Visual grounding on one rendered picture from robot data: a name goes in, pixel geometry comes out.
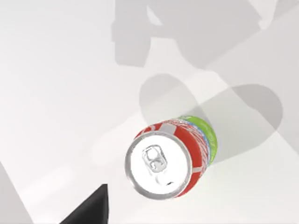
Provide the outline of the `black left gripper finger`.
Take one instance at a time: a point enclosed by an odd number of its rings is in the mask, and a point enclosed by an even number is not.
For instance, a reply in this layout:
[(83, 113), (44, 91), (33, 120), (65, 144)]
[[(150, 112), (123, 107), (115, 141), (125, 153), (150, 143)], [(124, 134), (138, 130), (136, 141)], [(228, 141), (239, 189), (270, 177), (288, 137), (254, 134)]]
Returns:
[(102, 184), (60, 224), (108, 224), (108, 185)]

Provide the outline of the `red and green can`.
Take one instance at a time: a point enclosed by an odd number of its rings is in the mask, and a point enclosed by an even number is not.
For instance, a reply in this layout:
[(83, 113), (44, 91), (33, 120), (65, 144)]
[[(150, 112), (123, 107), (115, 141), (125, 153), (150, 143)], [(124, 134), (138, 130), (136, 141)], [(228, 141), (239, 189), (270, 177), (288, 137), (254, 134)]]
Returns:
[(125, 172), (134, 189), (154, 200), (188, 193), (217, 154), (213, 128), (196, 116), (181, 116), (141, 130), (125, 157)]

